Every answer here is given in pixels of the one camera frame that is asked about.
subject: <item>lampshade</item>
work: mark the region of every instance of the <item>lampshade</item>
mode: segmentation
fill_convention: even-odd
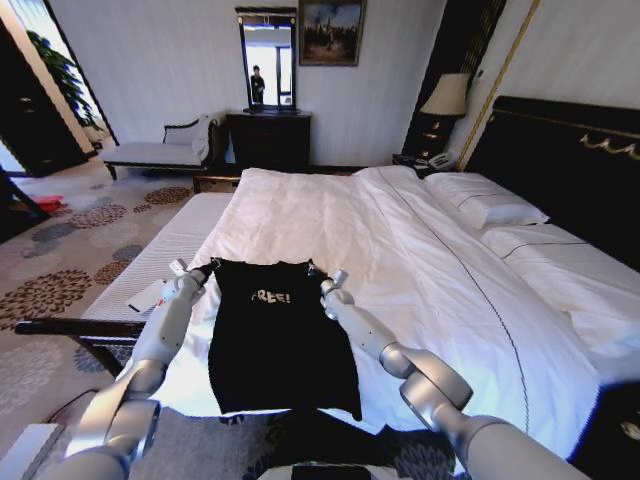
[[[420,111],[433,115],[464,116],[468,81],[468,73],[445,73]]]

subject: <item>white duvet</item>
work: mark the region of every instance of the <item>white duvet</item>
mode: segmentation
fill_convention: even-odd
[[[598,391],[580,339],[562,314],[436,205],[405,167],[351,177],[245,170],[191,266],[212,256],[258,264],[313,258],[325,271],[347,270],[345,287],[357,305],[403,344],[431,350],[470,383],[465,413],[502,417],[568,456]],[[154,396],[185,415],[220,415],[207,365],[218,303],[212,277]],[[363,421],[327,412],[372,433],[385,424],[424,428],[400,398],[401,381],[352,349]]]

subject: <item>mirror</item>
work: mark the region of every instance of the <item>mirror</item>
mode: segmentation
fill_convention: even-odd
[[[296,108],[296,9],[236,8],[250,110]]]

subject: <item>green leaves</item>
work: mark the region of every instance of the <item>green leaves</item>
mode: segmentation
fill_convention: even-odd
[[[77,66],[60,52],[51,48],[51,42],[36,32],[27,30],[27,35],[47,66],[47,70],[58,85],[60,92],[71,107],[76,119],[83,127],[101,131],[91,111],[91,106],[82,96],[81,81],[76,77]]]

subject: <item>white pillow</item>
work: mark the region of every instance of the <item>white pillow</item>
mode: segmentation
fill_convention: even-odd
[[[207,115],[203,115],[198,119],[197,129],[193,141],[191,142],[191,150],[200,160],[204,160],[209,153],[209,124],[211,119]]]
[[[593,352],[640,350],[640,273],[555,225],[500,227],[481,241],[557,310]]]
[[[434,173],[425,182],[452,203],[478,230],[486,225],[531,225],[549,217],[516,194],[478,173]]]

